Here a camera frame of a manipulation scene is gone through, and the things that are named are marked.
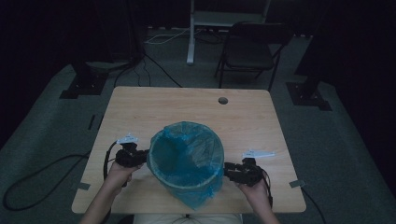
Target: plastic bag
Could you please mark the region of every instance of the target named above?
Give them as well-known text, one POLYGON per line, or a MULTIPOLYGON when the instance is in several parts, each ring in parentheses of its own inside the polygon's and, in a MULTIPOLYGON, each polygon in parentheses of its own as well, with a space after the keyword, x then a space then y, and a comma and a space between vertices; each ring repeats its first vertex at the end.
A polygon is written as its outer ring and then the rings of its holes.
POLYGON ((208 127, 181 121, 151 138, 147 165, 172 195, 196 209, 221 189, 224 150, 208 127))

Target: person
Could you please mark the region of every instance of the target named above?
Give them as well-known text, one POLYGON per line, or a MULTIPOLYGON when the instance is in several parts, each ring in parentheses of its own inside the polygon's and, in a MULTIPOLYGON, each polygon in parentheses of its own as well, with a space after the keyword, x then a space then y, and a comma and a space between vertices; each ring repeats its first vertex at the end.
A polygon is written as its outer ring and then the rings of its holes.
MULTIPOLYGON (((113 204, 115 198, 121 192, 122 185, 125 183, 125 181, 130 182, 132 180, 133 172, 137 171, 140 168, 141 166, 127 168, 120 166, 116 162, 113 162, 105 182, 97 192, 96 196, 93 198, 90 206, 88 207, 87 211, 85 212, 84 216, 82 217, 79 223, 80 224, 101 223, 105 218, 106 214, 108 213, 108 211, 110 211, 111 205, 113 204)), ((236 183, 235 185, 245 194, 248 203, 250 204, 254 213, 258 216, 258 218, 263 224, 279 223, 278 219, 276 218, 275 214, 271 209, 271 205, 269 203, 267 196, 267 189, 263 179, 261 180, 261 182, 257 183, 253 187, 248 187, 246 185, 236 184, 236 183)), ((210 223, 210 220, 215 220, 213 219, 214 215, 211 216, 199 215, 199 216, 201 216, 202 219, 198 220, 198 223, 208 223, 208 222, 210 223)), ((224 215, 221 218, 223 218, 222 220, 226 220, 227 218, 231 220, 232 217, 230 216, 235 216, 235 215, 224 215)), ((182 215, 173 215, 170 217, 167 215, 162 215, 160 217, 156 217, 155 219, 159 220, 159 218, 163 218, 163 219, 168 219, 169 221, 168 223, 176 223, 175 221, 179 219, 181 220, 182 217, 183 217, 182 215)))

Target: black stand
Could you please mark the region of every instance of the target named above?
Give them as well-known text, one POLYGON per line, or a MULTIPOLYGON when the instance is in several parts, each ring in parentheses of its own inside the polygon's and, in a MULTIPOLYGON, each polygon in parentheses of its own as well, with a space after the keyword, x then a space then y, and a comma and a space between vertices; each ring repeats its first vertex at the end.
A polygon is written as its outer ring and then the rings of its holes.
POLYGON ((323 111, 332 111, 329 102, 318 91, 319 80, 308 77, 305 83, 287 82, 289 95, 295 105, 317 106, 323 111))
POLYGON ((60 99, 77 99, 79 95, 100 95, 105 86, 108 73, 94 73, 84 62, 73 62, 76 77, 60 99))

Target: gray carpet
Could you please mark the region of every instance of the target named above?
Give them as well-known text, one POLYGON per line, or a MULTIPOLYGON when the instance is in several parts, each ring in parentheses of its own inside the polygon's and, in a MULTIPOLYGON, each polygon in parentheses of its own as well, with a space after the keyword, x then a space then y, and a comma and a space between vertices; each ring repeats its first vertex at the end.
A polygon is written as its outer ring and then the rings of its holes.
MULTIPOLYGON (((177 33, 157 31, 151 35, 177 33)), ((215 41, 210 35, 201 38, 215 41)), ((286 82, 303 82, 294 75, 309 39, 294 38, 282 54, 271 91, 297 176, 307 185, 328 223, 396 223, 396 202, 376 170, 361 137, 337 97, 334 87, 318 87, 332 111, 293 105, 286 82)), ((161 45, 146 45, 147 55, 159 63, 180 85, 187 88, 216 88, 213 77, 221 45, 197 41, 195 64, 186 65, 187 38, 176 38, 161 45)), ((91 63, 105 69, 114 64, 91 63)), ((0 151, 0 193, 16 180, 63 156, 84 154, 92 148, 99 121, 90 128, 92 115, 105 114, 114 81, 120 71, 112 72, 101 95, 59 99, 74 78, 66 66, 56 74, 35 102, 28 116, 0 151)), ((269 76, 258 80, 254 75, 230 74, 223 88, 266 89, 269 76)), ((148 58, 135 70, 128 70, 117 81, 122 86, 176 87, 163 71, 148 58)), ((78 160, 73 158, 51 166, 41 175, 28 179, 9 195, 13 206, 23 207, 45 196, 78 160)), ((51 195, 37 206, 11 212, 0 209, 0 223, 78 223, 81 215, 71 211, 86 160, 67 176, 51 195)), ((322 223, 318 210, 305 197, 307 209, 299 214, 277 214, 282 223, 322 223)), ((124 215, 113 214, 107 223, 118 223, 124 215)), ((253 215, 244 215, 246 224, 259 223, 253 215)))

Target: wooden table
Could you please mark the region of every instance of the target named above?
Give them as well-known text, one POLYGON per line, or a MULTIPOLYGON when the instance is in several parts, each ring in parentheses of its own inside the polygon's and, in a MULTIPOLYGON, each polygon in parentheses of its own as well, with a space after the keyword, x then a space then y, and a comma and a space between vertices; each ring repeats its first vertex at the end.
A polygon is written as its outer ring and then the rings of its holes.
MULTIPOLYGON (((256 159, 271 177, 273 210, 278 213, 303 212, 305 202, 299 188, 289 182, 297 179, 274 105, 268 91, 117 87, 108 104, 93 145, 72 209, 84 213, 103 183, 103 163, 109 146, 127 133, 139 138, 137 149, 148 149, 150 139, 164 126, 193 121, 212 129, 224 147, 224 160, 241 163, 249 148, 274 151, 276 155, 256 159), (226 97, 228 104, 219 103, 226 97)), ((110 156, 120 149, 116 145, 110 156)), ((242 192, 223 178, 222 189, 205 205, 193 211, 174 198, 145 165, 133 175, 112 206, 113 213, 251 213, 242 192)))

